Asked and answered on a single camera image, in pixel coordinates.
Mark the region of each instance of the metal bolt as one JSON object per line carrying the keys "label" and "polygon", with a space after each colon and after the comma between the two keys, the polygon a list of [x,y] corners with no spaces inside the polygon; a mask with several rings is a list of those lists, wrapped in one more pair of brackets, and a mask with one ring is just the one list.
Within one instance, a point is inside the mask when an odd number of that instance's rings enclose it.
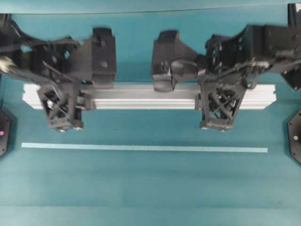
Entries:
{"label": "metal bolt", "polygon": [[101,40],[100,44],[101,44],[102,47],[105,47],[105,41],[104,40]]}
{"label": "metal bolt", "polygon": [[52,56],[51,59],[52,59],[53,63],[55,63],[55,64],[57,63],[57,58],[55,56]]}
{"label": "metal bolt", "polygon": [[102,61],[102,62],[101,62],[101,66],[102,66],[102,67],[108,67],[108,64],[107,64],[106,61]]}

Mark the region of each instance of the black plastic part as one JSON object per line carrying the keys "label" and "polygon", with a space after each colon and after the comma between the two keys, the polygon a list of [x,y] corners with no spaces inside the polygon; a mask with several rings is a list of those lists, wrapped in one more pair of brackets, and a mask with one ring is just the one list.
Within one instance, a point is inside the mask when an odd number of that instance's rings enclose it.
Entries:
{"label": "black plastic part", "polygon": [[291,156],[301,163],[301,110],[288,122]]}
{"label": "black plastic part", "polygon": [[195,80],[197,60],[198,53],[180,41],[178,31],[160,33],[152,55],[151,75],[155,91],[173,91],[177,82]]}
{"label": "black plastic part", "polygon": [[288,25],[290,27],[297,27],[301,25],[301,10],[297,10],[297,4],[300,3],[291,3],[287,5]]}
{"label": "black plastic part", "polygon": [[3,13],[3,14],[0,14],[0,27],[4,27],[4,26],[7,26],[9,21],[10,21],[10,16],[11,14],[8,14],[8,13]]}
{"label": "black plastic part", "polygon": [[10,118],[0,109],[0,157],[8,150],[10,124]]}

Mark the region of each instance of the teal background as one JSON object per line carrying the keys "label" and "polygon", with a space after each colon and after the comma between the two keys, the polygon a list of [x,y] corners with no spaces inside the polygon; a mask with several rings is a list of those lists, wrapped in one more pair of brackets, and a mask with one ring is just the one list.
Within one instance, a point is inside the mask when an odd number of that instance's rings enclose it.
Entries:
{"label": "teal background", "polygon": [[[91,2],[82,4],[83,12],[91,10]],[[208,9],[140,13],[129,12],[149,5],[136,2],[133,10],[135,1],[127,7],[111,2],[108,8],[126,13],[14,14],[13,19],[43,39],[71,35],[84,40],[92,27],[112,28],[119,82],[151,82],[152,45],[162,30],[179,30],[183,42],[204,53],[212,33],[235,35],[247,23],[287,24],[283,1],[265,1],[266,6],[261,1],[195,1],[188,5]],[[227,8],[212,8],[217,2]],[[45,6],[39,11],[41,6],[32,3],[1,4],[16,12],[45,13]],[[73,12],[67,3],[63,8]],[[49,4],[49,10],[57,4]],[[184,1],[166,5],[162,1],[162,7],[154,4],[149,11],[186,9]],[[187,110],[84,112],[83,131],[58,133],[47,128],[42,111],[22,101],[23,82],[4,76],[2,108],[13,125],[9,151],[0,159],[0,226],[299,226],[301,166],[289,154],[286,123],[300,109],[301,96],[278,74],[262,75],[260,82],[276,84],[277,102],[261,111],[240,111],[234,129],[225,133],[200,130],[200,112]],[[21,148],[22,142],[268,147],[269,152],[50,150]]]}

